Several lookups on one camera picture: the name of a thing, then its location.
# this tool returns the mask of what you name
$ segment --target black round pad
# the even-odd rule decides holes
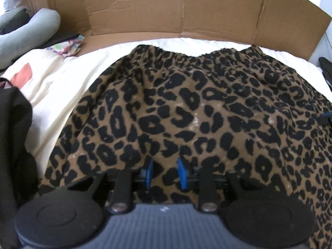
[[[298,245],[314,227],[312,212],[297,200],[237,200],[228,207],[225,220],[236,237],[264,248]]]
[[[15,216],[15,228],[24,245],[38,249],[72,248],[91,238],[104,216],[92,199],[40,198],[28,202]]]

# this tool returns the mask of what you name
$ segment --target metal screw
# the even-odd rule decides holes
[[[125,212],[127,209],[127,204],[123,202],[114,203],[111,207],[111,210],[114,212]]]
[[[202,211],[204,212],[215,212],[218,209],[218,205],[213,202],[206,202],[202,205]]]

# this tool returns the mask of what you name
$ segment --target colorful fabric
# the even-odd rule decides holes
[[[63,57],[70,57],[74,56],[76,53],[80,51],[79,46],[83,42],[84,37],[79,35],[75,39],[70,39],[58,44],[55,44],[53,46],[50,46],[48,48],[45,48],[47,50],[51,50],[59,55],[62,55]]]

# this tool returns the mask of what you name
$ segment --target white fabric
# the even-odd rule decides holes
[[[31,65],[32,79],[21,91],[33,106],[33,121],[26,148],[37,161],[39,177],[43,176],[56,140],[84,92],[108,66],[129,54],[139,44],[154,45],[190,56],[200,56],[222,48],[240,51],[249,47],[232,42],[172,38],[124,43],[66,59],[48,50],[32,50],[25,54],[3,77],[11,79],[25,64]],[[262,50],[294,68],[317,91],[332,101],[332,92],[318,67],[286,52]]]

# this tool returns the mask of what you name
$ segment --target leopard print fabric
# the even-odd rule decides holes
[[[331,103],[258,47],[199,57],[140,45],[100,75],[67,121],[41,193],[93,171],[156,162],[136,201],[196,201],[179,190],[176,160],[236,170],[311,206],[311,248],[331,248]]]

